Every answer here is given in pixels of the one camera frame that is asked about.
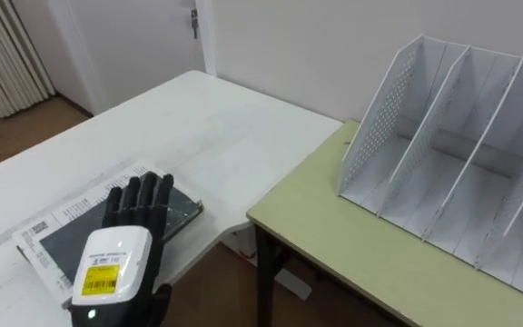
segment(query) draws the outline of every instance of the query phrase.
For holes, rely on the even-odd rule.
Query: black table leg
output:
[[[276,244],[261,227],[255,226],[258,252],[258,325],[271,327],[273,279],[275,276]]]

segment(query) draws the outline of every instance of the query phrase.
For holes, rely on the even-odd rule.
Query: glove finger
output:
[[[104,212],[104,219],[102,220],[102,227],[112,227],[116,225],[116,217],[120,209],[120,200],[123,196],[123,189],[114,187],[108,193],[106,198],[106,210]]]
[[[163,177],[157,190],[154,207],[151,210],[149,221],[147,222],[147,227],[155,239],[161,239],[164,235],[164,228],[167,224],[167,212],[169,209],[169,196],[171,195],[173,183],[173,176],[167,174]]]
[[[121,212],[119,224],[127,225],[133,223],[134,210],[138,200],[138,191],[141,188],[141,180],[138,177],[132,177],[128,181],[128,186],[124,190],[123,210]]]
[[[172,292],[173,288],[168,284],[163,284],[156,290],[156,293],[153,295],[151,311],[149,313],[148,327],[161,326],[169,310]]]
[[[148,173],[143,180],[141,193],[138,197],[138,209],[134,214],[133,224],[146,226],[149,211],[152,209],[154,186],[156,185],[156,175]]]

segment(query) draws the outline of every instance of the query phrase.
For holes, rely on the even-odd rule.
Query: beige curtain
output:
[[[10,0],[0,0],[0,117],[52,94],[54,87]]]

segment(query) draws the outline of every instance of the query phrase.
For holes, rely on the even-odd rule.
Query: white table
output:
[[[9,236],[107,168],[145,157],[203,200],[205,212],[165,247],[160,279],[175,282],[339,126],[190,72],[0,163],[0,326],[70,326]]]

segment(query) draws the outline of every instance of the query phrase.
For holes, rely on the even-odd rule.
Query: brown floor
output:
[[[60,99],[0,120],[0,162],[86,120]],[[299,262],[288,268],[313,289],[303,302],[277,285],[275,327],[393,326],[369,305],[330,282],[317,282]],[[255,325],[255,269],[222,245],[214,247],[174,286],[166,327]]]

